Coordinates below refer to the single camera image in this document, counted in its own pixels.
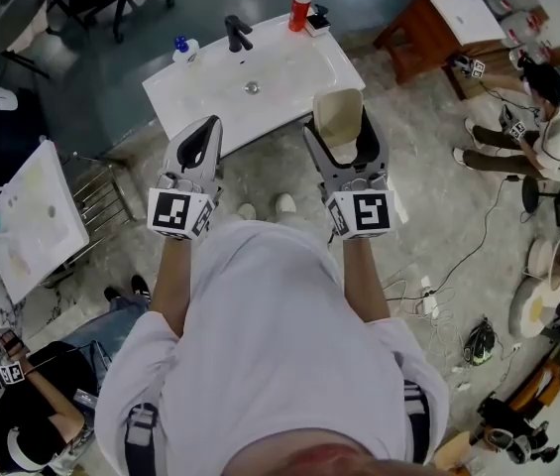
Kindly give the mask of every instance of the white t-shirt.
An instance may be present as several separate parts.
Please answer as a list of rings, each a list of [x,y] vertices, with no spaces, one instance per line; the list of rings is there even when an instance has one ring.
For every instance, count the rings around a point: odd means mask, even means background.
[[[219,475],[245,446],[302,428],[409,460],[403,379],[427,395],[430,455],[447,423],[447,387],[406,324],[361,321],[325,246],[275,224],[218,228],[194,256],[182,338],[148,312],[116,355],[95,433],[120,474],[128,412],[171,361],[159,403],[169,475]]]
[[[530,86],[524,83],[526,93],[530,94]],[[540,170],[543,177],[560,181],[560,106],[557,115],[550,121],[537,119],[539,139],[533,144],[533,152],[537,162],[544,168]]]

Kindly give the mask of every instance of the red bottle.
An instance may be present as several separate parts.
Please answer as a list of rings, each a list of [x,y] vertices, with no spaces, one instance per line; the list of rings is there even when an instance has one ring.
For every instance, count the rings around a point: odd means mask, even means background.
[[[292,0],[288,27],[294,32],[299,32],[306,25],[306,16],[312,0]]]

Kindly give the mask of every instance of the sink drain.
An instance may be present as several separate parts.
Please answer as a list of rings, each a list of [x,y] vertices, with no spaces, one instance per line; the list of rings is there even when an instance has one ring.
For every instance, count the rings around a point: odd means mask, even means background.
[[[249,81],[244,85],[244,91],[246,91],[249,95],[255,95],[260,91],[260,86],[257,81]]]

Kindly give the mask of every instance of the white sneaker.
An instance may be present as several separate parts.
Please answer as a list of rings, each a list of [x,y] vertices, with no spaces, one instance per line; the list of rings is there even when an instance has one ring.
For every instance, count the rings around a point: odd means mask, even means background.
[[[454,156],[454,160],[460,165],[460,166],[464,166],[465,168],[467,168],[468,170],[472,170],[473,168],[470,168],[469,166],[467,166],[465,164],[465,160],[464,160],[464,155],[465,155],[465,151],[461,148],[454,148],[453,151],[453,156]]]
[[[295,204],[292,195],[290,194],[280,194],[278,200],[276,201],[276,214],[280,213],[296,213],[297,205]]]
[[[471,141],[473,141],[474,146],[478,150],[482,150],[485,145],[476,139],[476,135],[474,134],[475,126],[476,126],[476,122],[474,122],[471,118],[465,118],[465,129],[467,129],[467,132],[471,136]]]
[[[245,220],[256,220],[256,216],[258,215],[256,207],[250,202],[241,204],[237,213]]]

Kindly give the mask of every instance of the gray floor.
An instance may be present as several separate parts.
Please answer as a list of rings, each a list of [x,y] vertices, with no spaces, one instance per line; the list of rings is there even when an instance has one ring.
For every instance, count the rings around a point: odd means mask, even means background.
[[[466,115],[481,122],[497,124],[500,107],[489,96],[468,103],[459,102],[442,72],[419,77],[413,83],[395,85],[388,56],[364,49],[350,53],[356,69],[366,81],[366,105],[377,115],[377,124],[387,133],[391,146],[390,177],[400,205],[399,227],[395,233],[373,240],[375,257],[384,287],[407,281],[407,293],[415,297],[420,279],[428,276],[437,287],[447,272],[481,241],[483,217],[496,199],[498,174],[481,174],[458,166],[451,147],[471,145],[463,127]],[[167,144],[158,124],[142,129],[116,153],[129,159],[131,173],[140,196],[156,181],[156,171]],[[351,146],[335,150],[349,159]],[[328,236],[330,223],[319,199],[319,176],[312,165],[300,135],[300,125],[290,124],[238,151],[224,161],[225,195],[219,206],[218,223],[225,214],[244,201],[253,202],[259,218],[270,214],[274,196],[290,192],[298,211],[322,227]],[[486,315],[506,348],[515,340],[507,332],[510,301],[522,280],[526,252],[535,235],[550,238],[556,234],[551,205],[543,204],[537,214],[521,224],[520,183],[505,183],[499,206],[489,217],[485,246],[450,278],[439,301],[443,315],[453,315],[464,337]],[[125,286],[135,272],[152,285],[160,260],[163,238],[139,227],[124,231],[98,249],[91,262],[61,287],[75,307],[62,315],[33,340],[32,349],[71,331],[85,319],[105,311],[103,289],[108,284]],[[341,265],[341,244],[335,240],[331,252]],[[402,285],[387,290],[389,298],[402,293]],[[414,311],[414,301],[392,301],[395,315],[405,317],[425,350],[429,361],[443,374],[451,388],[451,425],[470,428],[478,418],[475,409],[493,389],[508,395],[532,370],[548,349],[543,338],[523,341],[512,362],[502,360],[498,347],[495,357],[484,367],[454,374],[452,367],[462,363],[462,347],[453,325],[440,325],[438,335]],[[457,388],[463,382],[472,387]],[[91,474],[104,474],[105,464],[96,449],[86,457]]]
[[[237,14],[249,24],[287,13],[290,0],[136,0],[138,11],[122,26],[117,45],[111,30],[114,9],[99,14],[85,33],[55,8],[50,21],[59,37],[41,35],[25,52],[53,77],[46,82],[10,64],[12,85],[34,85],[40,93],[51,137],[67,152],[96,156],[141,129],[154,117],[142,81],[171,62],[173,39],[186,35],[200,44],[224,37],[224,18]],[[409,0],[314,0],[330,8],[337,39],[382,27]]]

